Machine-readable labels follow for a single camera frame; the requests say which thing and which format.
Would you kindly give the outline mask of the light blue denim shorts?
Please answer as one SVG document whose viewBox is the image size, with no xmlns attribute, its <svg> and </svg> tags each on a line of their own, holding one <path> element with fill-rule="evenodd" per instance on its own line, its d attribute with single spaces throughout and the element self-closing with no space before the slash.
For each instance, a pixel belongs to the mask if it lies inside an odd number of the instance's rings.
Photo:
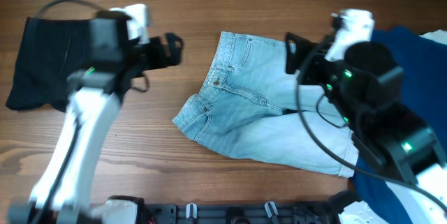
<svg viewBox="0 0 447 224">
<path fill-rule="evenodd" d="M 200 91 L 173 123 L 223 156 L 352 177 L 358 150 L 319 86 L 285 73 L 279 40 L 222 32 Z"/>
</svg>

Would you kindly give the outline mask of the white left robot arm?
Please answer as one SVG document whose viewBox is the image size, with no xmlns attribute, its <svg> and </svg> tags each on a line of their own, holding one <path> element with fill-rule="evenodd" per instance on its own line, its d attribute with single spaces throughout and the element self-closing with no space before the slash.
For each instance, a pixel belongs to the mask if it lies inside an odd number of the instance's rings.
<svg viewBox="0 0 447 224">
<path fill-rule="evenodd" d="M 114 196 L 91 207 L 91 185 L 106 135 L 132 81 L 176 66 L 183 40 L 150 38 L 149 10 L 137 3 L 98 8 L 89 24 L 91 53 L 67 79 L 64 125 L 45 172 L 26 204 L 12 204 L 9 223 L 152 223 L 143 199 Z"/>
</svg>

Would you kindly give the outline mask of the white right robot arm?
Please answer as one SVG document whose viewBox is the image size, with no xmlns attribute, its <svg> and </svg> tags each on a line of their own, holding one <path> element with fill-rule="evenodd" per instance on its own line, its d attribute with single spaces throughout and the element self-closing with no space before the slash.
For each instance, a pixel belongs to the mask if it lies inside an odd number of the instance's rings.
<svg viewBox="0 0 447 224">
<path fill-rule="evenodd" d="M 446 222 L 446 152 L 434 129 L 400 98 L 403 68 L 372 41 L 367 10 L 333 15 L 330 33 L 314 43 L 287 33 L 286 72 L 297 85 L 317 85 L 335 106 L 368 175 L 383 180 L 415 223 Z"/>
</svg>

